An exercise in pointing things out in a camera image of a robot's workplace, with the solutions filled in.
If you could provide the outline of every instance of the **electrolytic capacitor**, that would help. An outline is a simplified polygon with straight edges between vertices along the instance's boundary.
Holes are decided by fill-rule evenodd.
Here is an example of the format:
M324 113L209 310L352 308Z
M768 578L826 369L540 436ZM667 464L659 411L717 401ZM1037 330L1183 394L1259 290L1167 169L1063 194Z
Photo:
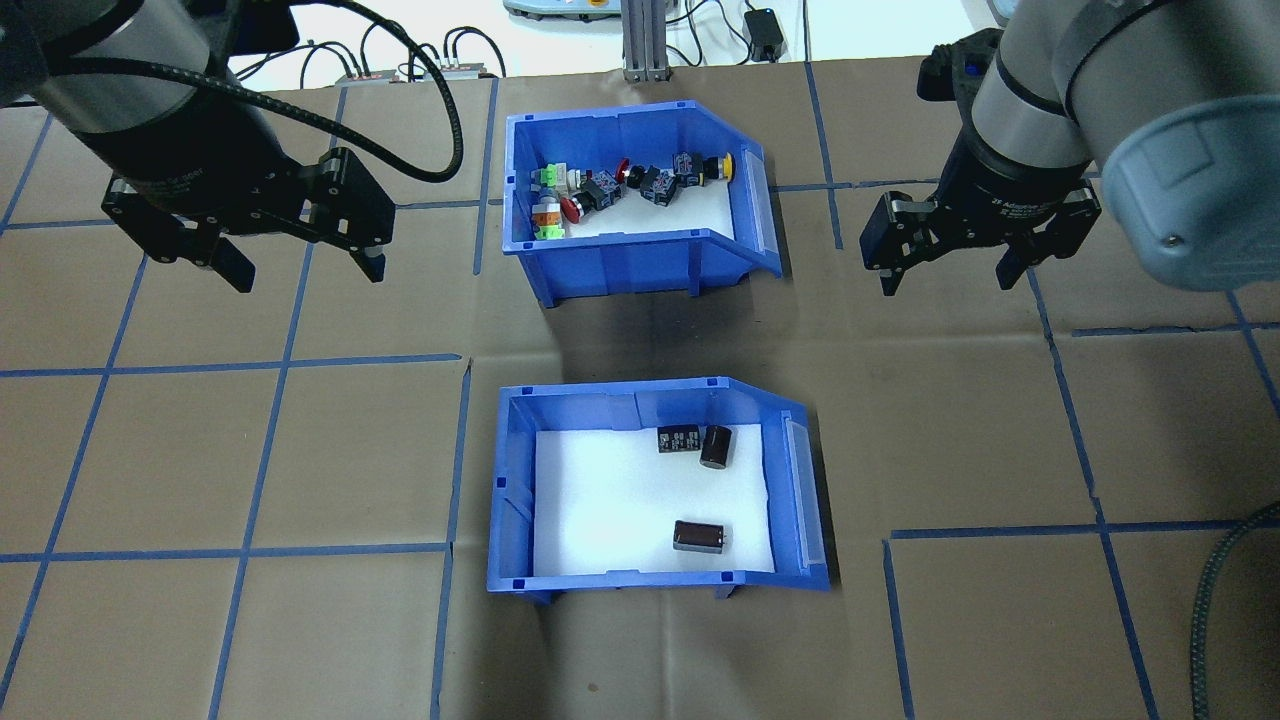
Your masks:
M703 455L700 462L713 470L723 470L728 465L728 443L733 437L733 430L723 425L707 425L707 437L703 438Z

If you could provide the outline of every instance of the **wire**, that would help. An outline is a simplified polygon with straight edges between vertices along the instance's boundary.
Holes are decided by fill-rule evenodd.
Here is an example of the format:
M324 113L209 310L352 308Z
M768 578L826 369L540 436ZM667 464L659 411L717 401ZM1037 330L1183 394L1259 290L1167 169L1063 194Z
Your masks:
M456 29L461 29L461 32L453 36L453 47L451 50L453 53L454 60L458 59L458 40L462 40L467 35L479 35L480 37L484 38L485 42L489 44L489 47L493 49L493 54L498 58L498 69L502 72L502 77L507 77L507 61L503 60L502 50L498 50L498 44L494 42L492 37L485 35L484 31L481 31L480 28L475 28L471 26L463 26L462 28L456 28Z
M680 55L680 59L684 60L686 65L694 67L692 60L690 60L687 55L685 55L684 53L681 53L680 47L676 47L675 45L668 45L667 50L671 50L676 55Z
M351 74L351 65L347 64L347 59L342 56L342 53L338 53L337 50L334 50L333 47L330 47L328 45L316 45L315 47L311 49L310 53L307 53L307 56L303 58L303 60L302 60L302 70L298 73L298 90L306 90L306 87L307 87L307 65L311 64L311 58L315 58L315 54L319 53L319 51L321 51L321 50L328 50L328 51L333 53L334 55L337 55L338 61L342 63L342 73L344 76L347 76L348 78L353 77Z
M1204 646L1208 639L1208 610L1210 601L1213 600L1213 585L1217 584L1217 577L1222 571L1226 556L1240 542L1240 538L1276 515L1280 515L1280 502L1272 502L1249 515L1239 525L1231 528L1231 532L1226 533L1222 539L1217 541L1213 552L1204 562L1199 587L1196 588L1196 605L1192 609L1190 682L1192 716L1196 720L1208 720L1208 662L1204 657Z
M444 74L440 73L440 68L436 67L436 64L431 60L431 58L428 56L428 54L424 53L422 49L419 47L416 42L413 42L413 38L411 38L408 33L404 32L404 28L401 27L398 23L388 20L387 18L379 15L378 13L370 10L369 8L361 5L360 3L356 3L355 0L291 0L291 5L329 5L332 8L342 8L346 10L351 10L352 13L356 13L357 15L365 18L371 23L381 26L381 28L389 32L392 37L399 40L401 44L410 50L412 56L422 61L422 65L426 68L426 72L431 76L431 81L435 82L435 87L440 91L440 100L444 102L444 111L449 119L449 135L453 138L453 154L449 156L449 164L445 165L444 169L439 172L422 170L401 160L398 156L387 151L385 149L381 149L380 146L379 150L383 150L383 152L394 158L398 165L396 163L387 161L385 158L379 156L379 159L387 161L388 165L392 165L393 168L410 176L411 178L421 179L424 182L444 182L452 178L453 176L458 174L458 168L462 167L462 120L458 119L458 106L453 101L453 94L449 92L449 83L445 82ZM355 132L348 128L344 128L343 126L338 127L346 132ZM366 147L366 150L374 152L371 149Z
M696 13L699 8L701 8L703 5L705 5L705 4L710 3L710 1L712 0L701 0L701 3L694 5L692 10L689 10L687 13L685 13L684 15L680 15L678 18L672 18L672 19L667 20L667 24L673 26L673 24L678 23L680 20L682 20L682 19L687 18L689 15L692 15L694 13Z
M317 3L291 1L289 4L291 5L312 5L312 4L317 4ZM320 5L328 5L328 3L319 3L319 4ZM387 23L390 24L390 26L396 26L397 28L399 28L401 32L403 32L404 35L408 35L408 32L404 29L404 26L399 24L398 22L396 22L396 20L387 20ZM361 69L365 70L366 76L371 74L372 70L369 68L369 56L365 55L365 46L369 45L369 35L371 32L374 32L375 29L378 29L379 27L381 27L383 29L387 29L387 32L390 32L390 29L388 29L387 27L384 27L384 26L381 26L379 23L370 23L369 27L365 28L365 35L360 36L360 67L361 67Z
M685 0L685 10L686 10L685 19L689 20L689 33L694 36L694 46L698 47L698 63L696 64L701 65L703 63L707 61L707 56L703 55L703 41L698 38L698 28L694 27L694 9L690 8L691 3L692 3L692 0Z
M809 0L800 0L800 15L804 22L804 61L813 61L813 47L809 46Z
M745 65L746 61L751 59L751 42L748 38L742 37L741 32L733 29L733 23L728 22L728 12L724 9L724 3L722 0L713 0L713 1L721 6L721 17L724 18L724 27L727 27L728 31L732 32L733 36L741 40L742 45L746 46L746 56L739 60L737 63L733 63L735 65Z
M110 74L110 76L138 76L169 82L177 82L189 87L221 92L234 100L261 108L269 113L283 115L292 120L311 126L316 129L332 133L340 140L369 151L379 160L396 168L406 176L422 182L444 182L457 174L461 165L461 150L454 145L454 158L444 170L424 170L408 164L390 150L378 145L347 126L335 123L329 118L317 115L310 110L303 110L297 105L291 105L283 100L276 100L269 95L232 85L216 77L197 73L184 68L147 63L145 60L131 60L124 58L69 58L59 64L50 65L51 76L81 76L81 74Z
M356 68L357 70L360 69L360 61L356 59L356 54L352 53L351 49L343 45L342 42L338 42L337 40L329 40L320 44L316 44L314 41L307 41L306 45L298 45L296 47L289 47L288 50L282 50L279 53L268 53L266 56L264 56L261 60L257 60L252 65L246 65L241 68L241 70L236 73L236 79L248 79L253 77L271 60L275 60L276 58L283 58L285 55L291 55L293 53L302 53L303 50L311 50L312 47L329 47L329 49L342 47L343 50L347 51L347 56L351 59L351 67ZM349 69L347 74L348 77L351 76Z

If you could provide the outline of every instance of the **blue plastic bin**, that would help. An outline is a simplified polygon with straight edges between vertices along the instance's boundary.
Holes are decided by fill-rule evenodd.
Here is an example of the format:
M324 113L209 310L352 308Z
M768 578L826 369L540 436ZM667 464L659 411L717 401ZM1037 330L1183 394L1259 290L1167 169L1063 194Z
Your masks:
M760 424L773 573L641 573L532 575L534 459L539 430L637 430L675 424ZM557 592L709 585L831 589L804 406L730 378L506 387L489 524L489 592L547 603Z
M613 168L622 158L666 168L678 151L733 155L732 238L709 228L534 238L532 170L548 163ZM564 297L622 292L696 296L704 287L737 284L756 268L782 277L764 150L692 100L508 117L502 251L520 259L547 307Z

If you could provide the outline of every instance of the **white foam insert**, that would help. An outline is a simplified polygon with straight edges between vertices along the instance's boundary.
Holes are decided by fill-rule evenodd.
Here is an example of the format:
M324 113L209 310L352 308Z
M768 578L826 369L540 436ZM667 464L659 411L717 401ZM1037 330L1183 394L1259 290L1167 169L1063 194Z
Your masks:
M577 224L564 222L564 237L582 238L625 232L669 232L708 228L733 238L733 215L728 206L728 183L710 181L682 187L666 208L654 205L639 190L622 188L622 197L598 213L582 215Z
M723 470L659 454L654 428L538 433L534 575L772 573L760 425L730 429ZM676 520L724 525L724 551L675 550Z

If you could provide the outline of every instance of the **blue tape line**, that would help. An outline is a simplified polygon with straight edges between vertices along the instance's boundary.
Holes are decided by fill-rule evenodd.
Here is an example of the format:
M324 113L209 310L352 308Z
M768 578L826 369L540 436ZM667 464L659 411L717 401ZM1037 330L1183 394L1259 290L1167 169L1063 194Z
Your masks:
M827 149L827 128L822 122L822 102L818 100L818 82L813 77L813 64L804 64L805 79L809 82L809 101L813 104L813 122L818 128L818 149L822 151L822 174L828 188L833 179L831 174L831 151ZM845 249L845 238L840 231L840 208L836 205L836 191L827 190L827 208L831 211L831 232L836 250Z
M886 187L890 184L937 184L941 178L899 179L899 181L863 181L851 183L855 188Z
M347 87L343 86L343 88L338 91L338 109L334 110L334 113L333 113L333 122L342 123L342 115L346 111L347 111ZM337 135L330 135L329 136L329 150L333 150L337 146L338 146L338 136Z
M477 208L483 205L479 200L435 200L431 202L406 202L397 205L397 210L440 210L444 208Z
M493 126L498 114L498 81L489 82L493 85L489 88L489 123L484 131L484 165L480 168L480 197L489 196L489 165L493 160ZM488 209L489 204L481 202L480 211L476 213L476 250L471 260L472 275L479 275L484 265L484 224L485 210Z
M1231 311L1235 313L1235 319L1240 323L1239 331L1244 333L1244 342L1249 346L1249 355L1253 355L1253 364L1258 368L1258 375L1262 378L1262 387L1267 389L1267 398L1271 401L1271 410L1280 418L1280 393L1276 392L1276 383L1271 379L1271 370L1267 369L1267 361L1262 356L1262 348L1258 347L1258 341L1253 337L1253 328L1249 327L1248 318L1244 316L1244 307L1240 306L1240 300L1235 297L1234 292L1226 293L1226 300L1231 304Z
M173 375L180 373L238 373L243 370L275 370L280 364L271 360L261 363L209 363L205 365L132 365L111 368L113 375Z
M250 557L332 557L351 555L407 555L444 552L449 544L444 542L402 542L375 544L321 544L300 547L253 547ZM201 547L187 550L84 550L63 551L45 555L42 552L13 552L0 555L0 565L19 562L124 562L141 560L214 560L239 557L238 547Z
M42 223L14 223L8 227L12 231L41 231L47 228L93 228L100 225L114 225L110 218L99 220L46 220Z
M0 217L0 233L4 233L9 228L9 220L13 219L13 211L18 208L18 199L22 197L22 191L27 187L27 181L31 178L31 170L36 167L36 159L40 158L40 149L45 146L45 138L49 137L49 128L54 124L54 117L45 113L45 124L40 126L40 135L36 136L36 143L31 147L31 155L27 156L27 164L22 168L22 174L18 176L18 184L13 188L13 197L9 199L9 205L4 209L4 215ZM0 694L0 707L4 706L4 696Z
M453 594L453 547L444 552L440 578L440 606L435 616L435 659L431 662L431 720L440 720L440 685L444 682L444 643L449 628L449 600Z
M769 192L810 192L815 190L849 190L854 187L851 182L810 182L800 184L774 184L769 186Z
M1066 410L1066 419L1071 427L1071 439L1075 442L1075 455L1080 461L1080 473L1084 475L1084 484L1089 491L1089 502L1093 503L1097 518L1098 537L1102 541L1102 551L1107 559L1107 570L1111 575L1111 589L1116 596L1116 607L1120 611L1120 620L1124 624L1125 639L1129 643L1129 657L1133 660L1134 674L1138 678L1138 688L1142 691L1142 701L1147 707L1148 720L1158 720L1156 711L1156 696L1151 692L1151 680L1147 676L1147 664L1142 659L1142 647L1138 643L1138 633L1134 629L1133 619L1129 615L1129 600L1124 592L1124 582L1120 578L1120 569L1115 561L1115 551L1111 548L1111 536L1107 532L1107 518L1102 511L1102 501L1098 500L1094 486L1093 466L1089 462L1089 452L1084 445L1084 434L1080 432L1080 420L1075 413L1075 401L1071 400L1071 387L1066 382L1066 372L1062 368L1062 355L1057 342L1053 340L1053 327L1048 320L1048 309L1044 305L1044 295L1041 292L1036 269L1027 270L1027 279L1030 283L1032 293L1036 296L1036 310L1039 313L1041 328L1044 332L1044 342L1048 345L1050 356L1053 359L1053 374L1057 378L1059 395L1062 397L1062 409Z
M978 528L908 528L890 533L891 539L1014 538L1039 536L1083 536L1098 532L1088 525L1010 525Z
M471 407L471 365L462 373L458 396L458 430L453 439L453 495L449 498L449 543L458 538L458 502L462 496L462 460L467 442L467 413Z
M902 692L902 715L915 720L915 701L911 700L911 675L906 667L906 641L902 638L902 611L897 605L897 577L893 574L893 551L888 541L884 546L884 588L888 594L888 621L893 628L893 652L897 656L897 684Z
M55 552L54 562L106 562L124 560L214 560L238 557L232 547L196 550L88 550Z
M1112 337L1134 334L1183 334L1183 333L1225 333L1238 332L1239 325L1213 325L1193 328L1189 325L1152 325L1149 328L1082 328L1071 331L1071 337Z
M1102 505L1093 501L1098 515L1102 514ZM1116 552L1111 546L1111 534L1100 533L1102 541L1102 555L1107 560L1107 573L1111 575L1111 588L1115 591L1116 607L1120 610L1120 623L1124 625L1124 637L1129 642L1129 656L1133 659L1134 674L1138 678L1138 688L1142 691L1142 702L1147 707L1148 720L1160 720L1160 711L1156 708L1156 694L1151 691L1151 679L1147 676L1147 665L1142 659L1142 647L1138 644L1138 630L1133 624L1133 615L1129 612L1129 598L1124 592L1124 582L1120 579L1120 564L1116 562Z
M0 378L67 378L102 374L106 374L105 368L33 368L29 370L0 370Z
M146 272L146 256L138 263L138 269L133 273L133 286L129 288L129 297L124 301L124 310L120 314L120 323L115 329L115 338L111 341L111 350L106 356L106 368L115 364L115 357L120 354L120 343L124 342L124 331L129 325L133 315L133 305L138 299L138 288L142 287L142 274ZM70 507L72 495L76 492L76 483L79 479L81 468L84 465L84 454L88 451L88 441L93 436L93 425L97 423L97 414L102 409L102 398L106 396L106 383L110 375L104 373L97 383L97 392L93 395L93 404L88 410L88 419L84 420L84 430L81 433L79 445L76 447L76 459L67 478L67 487L58 503L58 514L54 516L54 525L49 530L49 539L45 542L45 552L40 560L40 569L36 570L36 582L27 596L27 606L22 611L22 621L18 624L18 634L9 651L9 661L5 664L4 676L0 678L0 710L4 708L5 698L9 696L9 685L13 683L14 670L18 667L18 657L22 655L22 646L27 642L27 630L31 629L31 619L36 614L36 602L40 600L40 591L45 587L45 575L49 573L49 564L58 544L58 536L61 533L63 523L67 520L67 509Z
M453 352L428 355L370 355L366 357L312 357L310 360L289 360L291 368L334 368L346 365L407 365L412 363L453 363L462 360Z
M347 555L407 555L445 552L448 543L443 542L399 542L381 544L323 544L302 547L255 547L250 557L334 557Z
M471 407L471 365L462 373L458 393L458 429L453 439L453 495L449 497L448 551L440 582L440 607L435 619L435 661L431 669L431 720L440 717L440 682L444 678L444 642L449 624L449 597L453 587L453 542L458 537L458 502L462 497L462 461L466 456L467 414Z
M1089 462L1089 454L1084 448L1084 434L1080 432L1080 420L1075 414L1075 401L1071 400L1071 388L1066 384L1066 373L1062 369L1062 355L1057 350L1053 340L1053 328L1048 322L1048 310L1044 306L1044 295L1041 293L1039 281L1036 278L1036 269L1027 270L1027 281L1030 283L1032 295L1036 296L1036 310L1039 313L1041 329L1044 333L1044 342L1048 343L1048 352L1053 359L1053 375L1057 378L1057 392L1062 397L1062 407L1066 410L1066 419L1071 427L1071 439L1075 442L1075 456L1080 461L1080 473L1084 475L1084 486L1089 491L1089 497L1097 497L1093 492L1093 465Z
M346 365L407 365L415 363L456 363L462 356L456 352L426 355L370 355L364 357L312 357L291 360L291 368L335 368ZM207 363L204 365L129 365L124 368L31 368L0 370L3 378L65 378L83 375L172 375L186 373L239 373L244 370L278 370L279 360L256 363Z
M342 115L347 91L338 97L338 115ZM239 562L236 565L236 582L232 585L230 609L227 611L227 625L223 628L223 644L218 653L218 670L214 674L214 692L209 701L209 720L216 720L223 702L223 688L227 684L227 664L232 655L232 641L236 637L236 620L239 616L241 596L244 592L244 574L248 570L250 548L253 543L253 529L262 502L262 487L266 484L266 469L271 460L271 447L275 443L275 428L280 420L280 405L284 400L284 384L289 375L289 360L293 356L293 342L298 334L298 318L302 315L302 300L306 296L307 275L311 272L311 256L315 245L307 245L302 255L302 269L298 272L298 288L293 295L293 311L289 315L289 331L284 338L284 354L280 360L279 375L275 380L275 395L271 400L271 414L266 421L266 436L262 439L262 455L257 464L257 478L253 480L253 496L250 500L248 519L244 521L244 537L241 541Z
M836 191L827 191L827 208L831 210L831 232L836 236L836 250L845 249L845 236L840 232L840 208L836 206Z

